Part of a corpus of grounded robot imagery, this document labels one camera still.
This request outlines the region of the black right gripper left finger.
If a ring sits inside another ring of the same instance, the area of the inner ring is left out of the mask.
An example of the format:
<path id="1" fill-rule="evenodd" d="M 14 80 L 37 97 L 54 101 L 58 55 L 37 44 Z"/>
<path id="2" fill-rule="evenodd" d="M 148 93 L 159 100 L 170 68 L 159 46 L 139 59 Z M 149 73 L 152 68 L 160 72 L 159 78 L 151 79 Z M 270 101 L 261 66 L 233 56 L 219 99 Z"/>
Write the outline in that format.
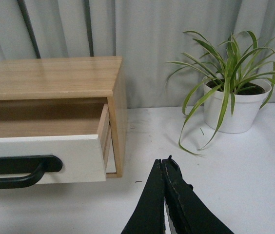
<path id="1" fill-rule="evenodd" d="M 161 160 L 156 159 L 139 198 L 137 206 L 125 225 L 123 234 L 163 234 L 164 181 Z"/>

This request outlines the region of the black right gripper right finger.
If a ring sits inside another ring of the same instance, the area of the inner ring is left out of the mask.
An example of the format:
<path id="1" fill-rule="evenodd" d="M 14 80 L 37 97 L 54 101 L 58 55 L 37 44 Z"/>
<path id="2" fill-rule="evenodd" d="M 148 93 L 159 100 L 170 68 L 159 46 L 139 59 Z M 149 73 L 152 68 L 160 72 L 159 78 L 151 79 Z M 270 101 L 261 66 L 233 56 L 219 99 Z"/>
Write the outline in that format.
<path id="1" fill-rule="evenodd" d="M 218 219 L 183 179 L 179 165 L 169 156 L 162 161 L 165 200 L 177 234 L 229 234 Z"/>

